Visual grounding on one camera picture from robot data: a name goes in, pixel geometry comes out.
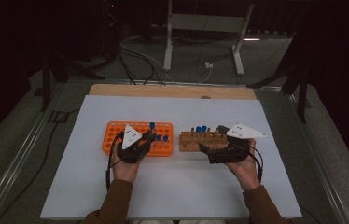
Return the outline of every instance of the floor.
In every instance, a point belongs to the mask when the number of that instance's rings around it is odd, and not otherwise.
[[[241,57],[245,73],[238,76],[230,54],[230,46],[235,43],[236,35],[187,31],[179,33],[173,39],[174,55],[170,72],[164,72],[161,68],[165,49],[164,36],[145,40],[139,36],[127,35],[120,45],[122,61],[118,57],[106,68],[96,71],[96,74],[105,77],[105,80],[91,80],[71,69],[68,70],[71,77],[67,83],[56,83],[52,80],[52,103],[45,113],[40,111],[42,99],[34,96],[35,90],[41,87],[41,72],[32,76],[32,89],[0,125],[0,180],[18,151],[25,150],[24,156],[27,158],[20,171],[8,178],[13,181],[13,185],[6,189],[5,197],[0,198],[0,223],[80,221],[39,218],[67,139],[77,119],[74,113],[66,123],[57,125],[49,119],[52,111],[79,109],[92,84],[130,83],[128,75],[137,84],[146,82],[151,85],[163,83],[232,87],[253,84],[275,72],[291,43],[291,38],[265,34],[247,37],[259,40],[243,43]],[[151,65],[144,59],[140,59],[140,56],[135,57],[134,52],[147,57],[154,69],[151,69]],[[101,60],[102,58],[97,57],[93,58],[92,63],[80,63],[88,66]],[[206,62],[211,63],[213,67],[205,68]],[[124,66],[129,68],[128,75]],[[270,121],[296,197],[303,208],[303,217],[294,221],[349,223],[349,153],[312,86],[308,87],[308,106],[305,111],[307,124],[297,122],[297,117],[291,112],[294,109],[291,107],[293,105],[289,103],[293,98],[285,97],[279,92],[285,80],[282,78],[274,81],[264,90],[258,91],[257,97]],[[31,130],[37,131],[31,136]],[[311,137],[313,142],[305,142],[305,136]],[[311,145],[317,146],[317,154],[309,151]],[[324,165],[321,166],[316,161],[323,161]],[[331,184],[333,191],[326,188]],[[332,201],[338,197],[328,195],[328,192],[338,193],[340,200]],[[247,223],[244,220],[227,222]]]

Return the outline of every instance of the hand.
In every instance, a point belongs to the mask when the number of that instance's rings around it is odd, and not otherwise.
[[[120,161],[120,158],[118,157],[118,145],[115,145],[113,150],[113,160],[111,165],[117,163],[112,167],[114,179],[126,180],[134,183],[134,180],[137,177],[137,170],[139,169],[140,162],[142,162],[143,159],[137,163],[126,163],[124,161]]]
[[[250,153],[254,155],[255,150],[253,149],[253,147],[256,146],[256,140],[249,139],[249,144],[251,146]],[[244,191],[255,189],[261,186],[258,180],[256,162],[250,156],[248,156],[244,161],[225,164],[230,169],[230,171],[235,174]]]

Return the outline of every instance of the blue cap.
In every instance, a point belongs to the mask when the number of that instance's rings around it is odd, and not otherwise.
[[[155,129],[155,123],[154,122],[150,122],[150,129],[154,130]]]

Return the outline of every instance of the brown sleeve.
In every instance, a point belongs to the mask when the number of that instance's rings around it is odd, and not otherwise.
[[[254,224],[292,223],[280,216],[264,186],[244,192],[244,202]]]
[[[85,224],[123,224],[128,214],[133,183],[125,180],[113,180],[105,195],[100,210],[93,211],[84,219]]]

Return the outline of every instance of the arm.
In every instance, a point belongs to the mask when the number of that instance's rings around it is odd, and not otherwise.
[[[253,147],[256,146],[256,140],[250,139],[249,143],[250,152],[254,155]],[[291,223],[290,220],[280,216],[267,190],[259,183],[256,162],[251,157],[236,163],[226,163],[226,165],[244,190],[244,202],[254,224]]]
[[[113,151],[113,164],[119,161],[117,147]],[[129,202],[132,196],[133,183],[137,176],[139,161],[135,164],[120,161],[113,166],[114,180],[105,195],[100,210],[93,211],[85,217],[85,224],[125,223]]]

